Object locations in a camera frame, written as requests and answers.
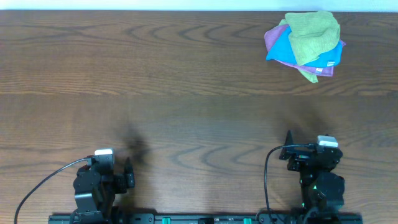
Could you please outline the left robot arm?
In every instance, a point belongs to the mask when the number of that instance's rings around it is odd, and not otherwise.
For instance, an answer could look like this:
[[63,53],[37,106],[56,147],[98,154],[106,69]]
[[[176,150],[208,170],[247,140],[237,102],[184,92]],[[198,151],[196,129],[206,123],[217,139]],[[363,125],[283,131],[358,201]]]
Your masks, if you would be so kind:
[[77,209],[69,216],[73,223],[129,223],[126,214],[114,200],[135,187],[134,170],[130,158],[124,163],[122,174],[114,173],[112,154],[89,156],[87,165],[78,169],[73,182]]

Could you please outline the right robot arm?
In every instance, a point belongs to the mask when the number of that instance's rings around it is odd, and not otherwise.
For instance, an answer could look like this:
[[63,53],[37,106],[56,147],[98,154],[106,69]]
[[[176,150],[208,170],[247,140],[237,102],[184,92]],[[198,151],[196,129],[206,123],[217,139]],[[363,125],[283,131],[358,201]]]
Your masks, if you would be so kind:
[[286,223],[341,223],[338,210],[344,205],[345,179],[332,172],[342,151],[336,138],[318,136],[316,143],[294,145],[288,131],[280,153],[287,160],[287,169],[300,174],[302,208],[292,210]]

